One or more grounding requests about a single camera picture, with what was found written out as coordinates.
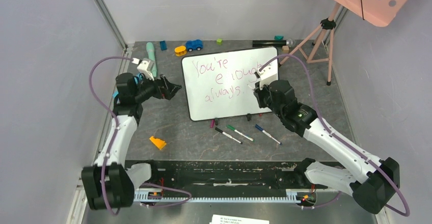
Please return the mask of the white whiteboard with black frame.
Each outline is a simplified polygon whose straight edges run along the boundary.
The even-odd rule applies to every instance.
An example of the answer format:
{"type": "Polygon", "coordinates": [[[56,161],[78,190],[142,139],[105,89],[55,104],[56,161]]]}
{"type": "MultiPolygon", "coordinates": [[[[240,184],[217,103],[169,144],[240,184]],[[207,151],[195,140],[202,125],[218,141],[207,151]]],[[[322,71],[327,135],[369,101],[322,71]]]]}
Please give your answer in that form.
{"type": "Polygon", "coordinates": [[[181,60],[192,121],[261,114],[253,91],[255,72],[278,55],[275,47],[201,54],[181,60]]]}

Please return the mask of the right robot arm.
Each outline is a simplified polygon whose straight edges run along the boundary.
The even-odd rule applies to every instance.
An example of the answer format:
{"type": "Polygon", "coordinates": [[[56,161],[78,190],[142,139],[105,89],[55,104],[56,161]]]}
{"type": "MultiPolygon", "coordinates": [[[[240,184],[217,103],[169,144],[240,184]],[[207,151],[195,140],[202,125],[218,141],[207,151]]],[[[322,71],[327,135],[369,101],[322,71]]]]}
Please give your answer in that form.
{"type": "Polygon", "coordinates": [[[400,167],[396,160],[383,160],[334,130],[313,108],[298,102],[286,80],[268,85],[258,81],[253,93],[259,107],[269,108],[287,130],[317,145],[343,166],[338,169],[306,158],[295,168],[294,181],[298,186],[333,188],[351,196],[372,214],[389,208],[388,202],[400,192],[400,167]]]}

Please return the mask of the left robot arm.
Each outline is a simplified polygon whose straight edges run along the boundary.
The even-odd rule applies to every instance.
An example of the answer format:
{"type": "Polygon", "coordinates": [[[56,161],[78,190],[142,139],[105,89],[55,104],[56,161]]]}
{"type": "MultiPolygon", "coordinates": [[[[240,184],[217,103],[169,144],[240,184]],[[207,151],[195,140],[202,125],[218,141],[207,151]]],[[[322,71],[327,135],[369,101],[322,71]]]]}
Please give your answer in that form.
{"type": "Polygon", "coordinates": [[[143,113],[143,102],[150,98],[172,99],[182,88],[161,75],[139,79],[131,73],[116,77],[118,94],[111,111],[111,128],[102,151],[92,166],[84,167],[81,179],[90,209],[120,209],[129,207],[134,192],[143,183],[156,186],[160,173],[148,163],[137,163],[126,169],[125,158],[133,134],[143,113]]]}

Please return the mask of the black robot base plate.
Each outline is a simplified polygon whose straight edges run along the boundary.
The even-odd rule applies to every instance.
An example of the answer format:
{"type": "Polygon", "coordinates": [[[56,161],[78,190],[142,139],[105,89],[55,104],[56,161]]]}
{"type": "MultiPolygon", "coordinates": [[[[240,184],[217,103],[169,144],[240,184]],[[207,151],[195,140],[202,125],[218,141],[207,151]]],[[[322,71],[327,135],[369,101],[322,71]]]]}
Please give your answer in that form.
{"type": "Polygon", "coordinates": [[[168,187],[163,196],[194,198],[282,197],[287,189],[323,189],[295,170],[298,161],[145,160],[150,183],[168,187]]]}

